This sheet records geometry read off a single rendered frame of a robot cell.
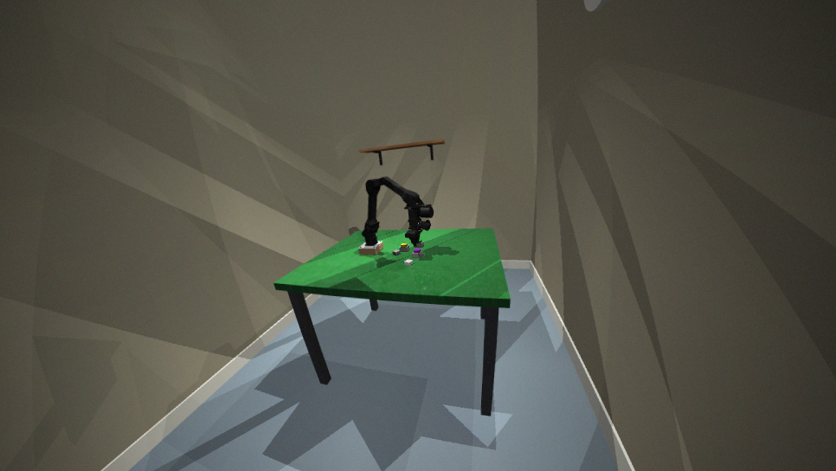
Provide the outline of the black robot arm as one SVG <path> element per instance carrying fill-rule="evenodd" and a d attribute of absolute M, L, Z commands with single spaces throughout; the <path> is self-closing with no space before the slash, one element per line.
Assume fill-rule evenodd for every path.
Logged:
<path fill-rule="evenodd" d="M 387 186 L 392 191 L 402 197 L 402 200 L 407 204 L 404 209 L 408 210 L 408 218 L 427 217 L 432 218 L 434 210 L 431 204 L 424 204 L 420 199 L 419 194 L 407 190 L 398 183 L 395 183 L 389 177 L 382 177 L 379 179 L 371 179 L 366 182 L 366 190 L 369 194 L 368 216 L 364 224 L 362 235 L 364 236 L 364 246 L 374 246 L 378 243 L 376 233 L 379 228 L 379 222 L 376 220 L 376 195 L 380 190 L 380 186 Z M 417 229 L 430 229 L 431 223 L 419 220 L 417 222 Z"/>

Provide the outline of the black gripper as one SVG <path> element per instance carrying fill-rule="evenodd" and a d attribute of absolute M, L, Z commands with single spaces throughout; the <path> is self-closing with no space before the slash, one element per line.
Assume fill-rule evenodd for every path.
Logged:
<path fill-rule="evenodd" d="M 408 230 L 405 233 L 405 237 L 409 238 L 410 241 L 413 243 L 413 245 L 415 247 L 416 247 L 416 243 L 419 243 L 420 234 L 423 231 L 423 229 L 417 229 L 416 228 L 417 227 L 417 222 L 419 222 L 419 220 L 421 220 L 419 217 L 409 218 L 408 219 L 408 223 L 409 223 L 409 228 L 408 229 L 411 229 L 411 230 Z"/>

